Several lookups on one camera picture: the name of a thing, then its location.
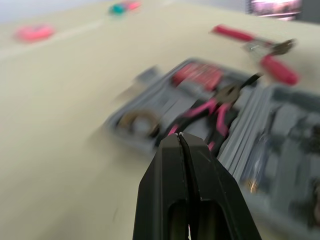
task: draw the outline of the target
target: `screen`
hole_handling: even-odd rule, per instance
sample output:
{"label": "screen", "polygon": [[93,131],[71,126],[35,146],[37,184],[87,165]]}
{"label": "screen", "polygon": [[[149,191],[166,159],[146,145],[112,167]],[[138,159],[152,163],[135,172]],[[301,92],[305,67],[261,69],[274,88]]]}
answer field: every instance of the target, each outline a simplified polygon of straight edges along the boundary
{"label": "screen", "polygon": [[292,19],[301,11],[301,0],[251,0],[251,13],[261,17]]}

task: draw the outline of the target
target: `green object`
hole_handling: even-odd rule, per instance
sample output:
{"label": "green object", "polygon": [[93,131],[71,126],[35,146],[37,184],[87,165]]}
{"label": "green object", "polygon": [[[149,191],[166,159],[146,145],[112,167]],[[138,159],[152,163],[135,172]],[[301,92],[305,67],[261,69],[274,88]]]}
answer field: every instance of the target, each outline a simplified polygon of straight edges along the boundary
{"label": "green object", "polygon": [[123,4],[115,4],[111,7],[110,11],[114,14],[123,14],[126,12],[126,7]]}

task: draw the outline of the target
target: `gray plastic tray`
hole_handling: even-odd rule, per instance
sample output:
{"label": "gray plastic tray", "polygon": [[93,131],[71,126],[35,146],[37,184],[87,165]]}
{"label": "gray plastic tray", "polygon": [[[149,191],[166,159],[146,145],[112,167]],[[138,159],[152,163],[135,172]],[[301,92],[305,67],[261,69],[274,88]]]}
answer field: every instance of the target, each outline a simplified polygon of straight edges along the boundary
{"label": "gray plastic tray", "polygon": [[[320,178],[320,155],[308,152],[311,128],[320,124],[320,97],[280,85],[254,94],[257,112],[247,133],[238,141],[229,141],[225,149],[236,155],[224,165],[239,182],[251,212],[295,240],[319,240],[320,228],[309,226],[312,215],[312,182]],[[271,128],[271,148],[264,170],[264,186],[250,193],[241,183],[256,137],[266,126],[270,112],[278,109]]]}
{"label": "gray plastic tray", "polygon": [[[137,109],[149,109],[153,111],[155,114],[157,114],[157,116],[160,118],[161,128],[162,130],[165,130],[178,115],[185,112],[198,100],[198,96],[192,96],[186,93],[185,91],[181,90],[179,87],[176,88],[171,84],[172,76],[178,70],[180,70],[189,63],[208,62],[196,58],[188,59],[164,76],[159,76],[159,74],[156,73],[156,70],[154,68],[144,72],[142,75],[138,77],[138,79],[143,80],[144,82],[148,82],[148,88],[138,97],[133,99],[123,108],[119,109],[116,113],[109,117],[105,122],[105,126],[112,133],[114,133],[116,137],[121,139],[121,141],[125,142],[127,145],[137,148],[147,154],[154,155],[156,151],[156,149],[154,148],[155,139],[141,138],[139,136],[128,134],[127,131],[121,128],[117,128],[116,125],[121,116],[128,111]],[[251,75],[249,74],[238,72],[224,66],[219,67],[223,71],[223,79],[220,82],[218,89],[230,83],[242,83],[246,81],[249,77],[251,77]],[[237,108],[240,112],[238,118],[235,121],[233,121],[231,125],[231,128],[229,130],[229,138],[226,140],[226,142],[231,137],[235,137],[233,136],[233,131],[238,122],[245,122],[245,119],[243,118],[250,116],[249,113],[244,113],[243,110],[249,109],[249,107],[246,108],[245,105],[251,97],[253,89],[255,89],[255,87],[245,87],[242,90],[241,96],[234,104],[234,107]],[[135,127],[137,129],[140,128],[141,131],[143,131],[143,129],[147,128],[148,126],[146,122],[139,122],[137,125],[135,125]],[[200,119],[199,121],[190,125],[185,131],[202,139],[205,139],[209,132],[206,119]]]}
{"label": "gray plastic tray", "polygon": [[[197,96],[188,95],[170,84],[173,74],[192,62],[204,63],[193,58],[166,75],[158,74],[155,68],[140,75],[138,79],[148,84],[147,89],[115,112],[105,126],[128,146],[153,156],[156,151],[155,140],[134,137],[116,128],[116,124],[127,111],[150,109],[161,118],[162,128],[165,129],[201,96],[201,93]],[[218,88],[231,82],[243,82],[250,77],[249,74],[219,67],[224,77]],[[320,240],[320,229],[308,226],[307,212],[295,210],[295,205],[310,201],[311,181],[320,178],[320,155],[311,154],[304,147],[305,139],[311,135],[311,127],[320,123],[320,97],[282,85],[265,88],[258,85],[244,88],[234,106],[240,112],[220,149],[218,159],[239,183],[252,214],[271,227],[289,234],[292,239]],[[241,177],[256,137],[265,128],[270,112],[278,108],[270,133],[271,148],[264,170],[263,187],[251,194],[242,185]],[[143,129],[146,123],[142,122],[137,127]],[[186,132],[205,139],[207,123],[204,119],[199,120],[189,126]]]}

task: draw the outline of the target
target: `clamp jaw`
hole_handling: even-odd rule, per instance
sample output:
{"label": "clamp jaw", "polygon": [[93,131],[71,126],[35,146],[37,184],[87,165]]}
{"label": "clamp jaw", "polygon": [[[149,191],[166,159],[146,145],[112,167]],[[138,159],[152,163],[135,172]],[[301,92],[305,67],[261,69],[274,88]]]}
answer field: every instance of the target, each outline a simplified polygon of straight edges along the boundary
{"label": "clamp jaw", "polygon": [[164,138],[138,190],[133,240],[261,240],[239,186],[188,133]]}

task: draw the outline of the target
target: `table surface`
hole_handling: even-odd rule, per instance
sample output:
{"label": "table surface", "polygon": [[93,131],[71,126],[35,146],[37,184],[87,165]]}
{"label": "table surface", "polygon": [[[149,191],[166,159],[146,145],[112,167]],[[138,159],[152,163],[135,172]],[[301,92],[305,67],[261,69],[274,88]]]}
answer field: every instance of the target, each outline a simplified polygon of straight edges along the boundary
{"label": "table surface", "polygon": [[[0,239],[131,239],[139,182],[150,159],[114,140],[107,117],[143,88],[133,78],[199,57],[254,74],[242,43],[208,34],[227,24],[298,46],[281,57],[320,92],[320,28],[191,4],[148,5],[110,17],[98,3],[23,23],[57,33],[24,44],[22,22],[0,25]],[[258,223],[266,239],[271,235]]]}

